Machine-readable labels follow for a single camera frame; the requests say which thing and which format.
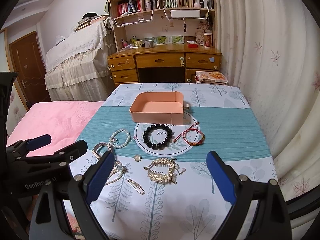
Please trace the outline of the pink smart band watch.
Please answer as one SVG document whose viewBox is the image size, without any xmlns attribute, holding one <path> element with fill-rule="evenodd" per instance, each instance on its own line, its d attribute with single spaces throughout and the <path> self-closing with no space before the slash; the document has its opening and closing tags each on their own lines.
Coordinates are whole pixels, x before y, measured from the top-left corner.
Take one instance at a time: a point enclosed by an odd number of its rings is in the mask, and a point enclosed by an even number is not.
<svg viewBox="0 0 320 240">
<path fill-rule="evenodd" d="M 99 142 L 93 147 L 92 154 L 100 160 L 100 158 L 104 155 L 105 152 L 108 152 L 111 150 L 110 143 L 106 142 Z"/>
</svg>

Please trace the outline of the gold leaf hair comb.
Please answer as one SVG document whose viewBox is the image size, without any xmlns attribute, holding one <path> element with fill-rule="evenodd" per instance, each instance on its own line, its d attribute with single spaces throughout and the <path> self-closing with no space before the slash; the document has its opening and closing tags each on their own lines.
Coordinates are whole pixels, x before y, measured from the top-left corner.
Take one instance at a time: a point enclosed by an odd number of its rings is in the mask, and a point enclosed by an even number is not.
<svg viewBox="0 0 320 240">
<path fill-rule="evenodd" d="M 147 176 L 151 181 L 163 185 L 177 184 L 178 175 L 186 171 L 186 168 L 178 165 L 174 157 L 157 158 L 143 168 L 147 171 Z"/>
</svg>

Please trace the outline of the pink fluffy blanket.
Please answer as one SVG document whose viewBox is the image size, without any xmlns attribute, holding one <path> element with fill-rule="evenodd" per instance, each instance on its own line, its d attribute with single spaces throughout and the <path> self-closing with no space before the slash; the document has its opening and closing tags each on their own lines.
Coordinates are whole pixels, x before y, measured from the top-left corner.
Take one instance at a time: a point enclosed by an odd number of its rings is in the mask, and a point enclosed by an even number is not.
<svg viewBox="0 0 320 240">
<path fill-rule="evenodd" d="M 7 140 L 7 145 L 48 134 L 52 138 L 51 143 L 29 152 L 28 156 L 52 155 L 77 140 L 102 104 L 102 101 L 36 103 L 17 124 Z"/>
</svg>

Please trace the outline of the gold pearl hair clip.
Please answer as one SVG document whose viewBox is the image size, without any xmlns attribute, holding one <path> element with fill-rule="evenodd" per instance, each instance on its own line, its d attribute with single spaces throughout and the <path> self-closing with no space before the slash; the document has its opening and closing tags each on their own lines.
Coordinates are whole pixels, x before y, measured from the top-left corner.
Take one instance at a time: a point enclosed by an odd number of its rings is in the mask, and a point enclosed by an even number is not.
<svg viewBox="0 0 320 240">
<path fill-rule="evenodd" d="M 132 179 L 128 179 L 127 180 L 128 184 L 135 189 L 139 194 L 144 195 L 145 194 L 145 190 L 142 188 L 141 185 L 139 185 L 136 181 L 132 180 Z"/>
</svg>

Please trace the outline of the oval white gem brooch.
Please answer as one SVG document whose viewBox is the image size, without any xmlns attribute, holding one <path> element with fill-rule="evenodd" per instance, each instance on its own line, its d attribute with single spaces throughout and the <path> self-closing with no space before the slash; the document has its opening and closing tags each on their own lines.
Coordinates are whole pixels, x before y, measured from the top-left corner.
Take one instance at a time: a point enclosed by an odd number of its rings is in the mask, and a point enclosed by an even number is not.
<svg viewBox="0 0 320 240">
<path fill-rule="evenodd" d="M 142 159 L 142 156 L 141 155 L 135 155 L 134 156 L 134 160 L 136 161 L 136 162 L 139 162 L 139 161 L 141 161 L 141 159 Z"/>
</svg>

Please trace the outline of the tree print tablecloth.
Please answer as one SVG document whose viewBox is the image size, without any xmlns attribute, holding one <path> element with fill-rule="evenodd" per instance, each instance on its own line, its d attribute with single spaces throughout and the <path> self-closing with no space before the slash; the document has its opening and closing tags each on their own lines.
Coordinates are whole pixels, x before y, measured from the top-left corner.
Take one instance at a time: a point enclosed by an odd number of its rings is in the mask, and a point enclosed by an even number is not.
<svg viewBox="0 0 320 240">
<path fill-rule="evenodd" d="M 143 140 L 147 124 L 132 120 L 130 107 L 144 92 L 180 92 L 190 108 L 182 126 L 172 125 L 162 150 Z M 71 163 L 73 175 L 97 163 L 94 146 L 112 139 L 119 166 L 91 208 L 115 239 L 211 239 L 231 205 L 206 165 L 215 151 L 250 180 L 276 179 L 263 132 L 237 87 L 189 83 L 129 83 L 118 86 L 81 132 L 87 153 Z"/>
</svg>

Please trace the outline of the brown wooden door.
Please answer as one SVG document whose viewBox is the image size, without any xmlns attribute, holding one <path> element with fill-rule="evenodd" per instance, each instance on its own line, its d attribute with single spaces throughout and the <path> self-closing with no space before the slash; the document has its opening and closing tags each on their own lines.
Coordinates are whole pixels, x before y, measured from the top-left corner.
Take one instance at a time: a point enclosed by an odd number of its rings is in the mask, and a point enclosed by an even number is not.
<svg viewBox="0 0 320 240">
<path fill-rule="evenodd" d="M 50 102 L 46 90 L 44 76 L 46 73 L 40 54 L 35 31 L 9 44 L 13 68 L 18 72 L 18 83 L 26 100 L 31 107 L 39 102 Z"/>
</svg>

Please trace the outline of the lace covered piano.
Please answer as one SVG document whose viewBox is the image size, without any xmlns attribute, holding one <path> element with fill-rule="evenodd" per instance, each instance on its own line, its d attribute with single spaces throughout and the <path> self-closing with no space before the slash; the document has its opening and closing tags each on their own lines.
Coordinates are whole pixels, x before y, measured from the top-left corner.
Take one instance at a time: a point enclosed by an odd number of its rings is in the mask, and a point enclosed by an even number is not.
<svg viewBox="0 0 320 240">
<path fill-rule="evenodd" d="M 110 17 L 98 21 L 46 54 L 46 90 L 52 101 L 104 101 L 114 90 L 108 56 L 116 52 Z"/>
</svg>

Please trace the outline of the pink storage tray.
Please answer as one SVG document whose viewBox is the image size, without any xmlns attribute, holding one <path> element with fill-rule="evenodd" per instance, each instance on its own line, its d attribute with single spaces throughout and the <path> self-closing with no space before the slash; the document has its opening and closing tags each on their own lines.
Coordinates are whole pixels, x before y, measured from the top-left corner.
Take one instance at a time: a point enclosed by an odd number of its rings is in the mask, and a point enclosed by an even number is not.
<svg viewBox="0 0 320 240">
<path fill-rule="evenodd" d="M 129 112 L 134 122 L 183 125 L 184 95 L 181 92 L 142 92 Z"/>
</svg>

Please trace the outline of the wooden desk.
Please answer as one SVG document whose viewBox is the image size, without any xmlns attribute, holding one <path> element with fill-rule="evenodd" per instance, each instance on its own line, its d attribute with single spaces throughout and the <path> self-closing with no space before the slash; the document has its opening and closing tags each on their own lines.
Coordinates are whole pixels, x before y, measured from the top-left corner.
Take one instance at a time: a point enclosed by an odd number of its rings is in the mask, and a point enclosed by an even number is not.
<svg viewBox="0 0 320 240">
<path fill-rule="evenodd" d="M 222 54 L 203 47 L 167 44 L 122 50 L 107 58 L 116 86 L 126 83 L 194 83 L 197 71 L 219 72 Z"/>
</svg>

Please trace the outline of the stack of books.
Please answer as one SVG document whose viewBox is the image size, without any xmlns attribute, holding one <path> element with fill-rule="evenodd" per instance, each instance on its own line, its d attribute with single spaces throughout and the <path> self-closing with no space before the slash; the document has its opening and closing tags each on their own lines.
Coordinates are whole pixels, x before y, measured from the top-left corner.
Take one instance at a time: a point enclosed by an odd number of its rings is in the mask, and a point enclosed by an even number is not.
<svg viewBox="0 0 320 240">
<path fill-rule="evenodd" d="M 196 71 L 196 82 L 218 85 L 228 85 L 228 79 L 221 72 Z"/>
</svg>

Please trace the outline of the floral cream curtain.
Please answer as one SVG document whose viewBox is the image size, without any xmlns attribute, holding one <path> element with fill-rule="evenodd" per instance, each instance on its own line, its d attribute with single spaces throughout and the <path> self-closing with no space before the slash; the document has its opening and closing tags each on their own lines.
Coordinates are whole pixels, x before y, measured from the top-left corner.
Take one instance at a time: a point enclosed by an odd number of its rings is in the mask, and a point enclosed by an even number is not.
<svg viewBox="0 0 320 240">
<path fill-rule="evenodd" d="M 216 0 L 222 72 L 253 110 L 286 200 L 319 185 L 319 26 L 302 0 Z"/>
</svg>

